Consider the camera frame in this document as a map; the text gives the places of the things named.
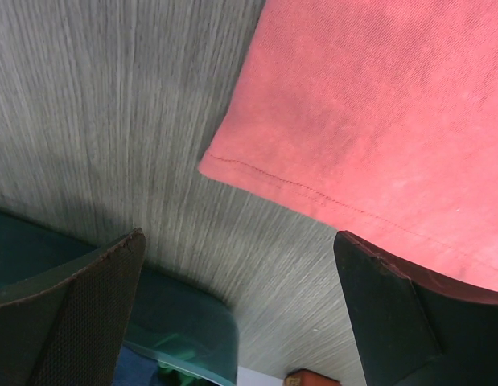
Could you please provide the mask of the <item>pink t-shirt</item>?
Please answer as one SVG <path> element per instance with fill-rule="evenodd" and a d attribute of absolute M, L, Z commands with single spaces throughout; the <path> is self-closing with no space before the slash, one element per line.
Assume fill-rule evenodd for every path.
<path fill-rule="evenodd" d="M 268 1 L 199 169 L 498 292 L 498 1 Z"/>

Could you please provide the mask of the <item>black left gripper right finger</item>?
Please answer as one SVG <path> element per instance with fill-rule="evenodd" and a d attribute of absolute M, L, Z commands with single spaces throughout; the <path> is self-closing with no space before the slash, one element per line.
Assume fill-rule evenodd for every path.
<path fill-rule="evenodd" d="M 338 232 L 335 262 L 369 385 L 498 385 L 498 292 Z"/>

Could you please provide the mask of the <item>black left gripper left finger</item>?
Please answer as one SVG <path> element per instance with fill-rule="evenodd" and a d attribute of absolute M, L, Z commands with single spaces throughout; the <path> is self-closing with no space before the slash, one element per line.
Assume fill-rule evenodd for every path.
<path fill-rule="evenodd" d="M 0 385 L 110 385 L 134 303 L 141 229 L 0 289 Z"/>

